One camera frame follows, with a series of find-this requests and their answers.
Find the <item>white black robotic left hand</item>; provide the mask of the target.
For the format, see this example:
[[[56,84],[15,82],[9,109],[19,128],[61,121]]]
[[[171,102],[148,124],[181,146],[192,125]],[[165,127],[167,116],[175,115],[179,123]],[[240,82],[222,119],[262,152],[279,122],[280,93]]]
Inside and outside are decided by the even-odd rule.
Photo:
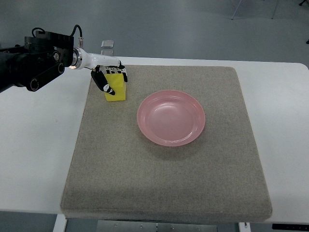
[[[126,68],[118,58],[87,53],[81,48],[77,48],[76,50],[79,53],[78,68],[91,69],[91,77],[101,91],[109,95],[115,95],[115,91],[112,89],[103,71],[101,70],[102,67],[105,68],[106,72],[109,74],[111,74],[112,71],[116,73],[121,73],[123,75],[124,81],[127,82]]]

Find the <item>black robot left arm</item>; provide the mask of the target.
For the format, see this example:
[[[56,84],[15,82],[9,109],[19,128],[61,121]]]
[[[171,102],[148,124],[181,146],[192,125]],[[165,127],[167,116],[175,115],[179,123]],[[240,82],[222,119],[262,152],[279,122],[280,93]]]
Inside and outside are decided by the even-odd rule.
[[[1,49],[0,91],[16,86],[35,92],[62,75],[66,67],[77,62],[74,52],[74,34],[77,29],[82,44],[83,33],[79,25],[74,26],[71,35],[36,27],[32,29],[31,37],[25,37],[23,46]]]

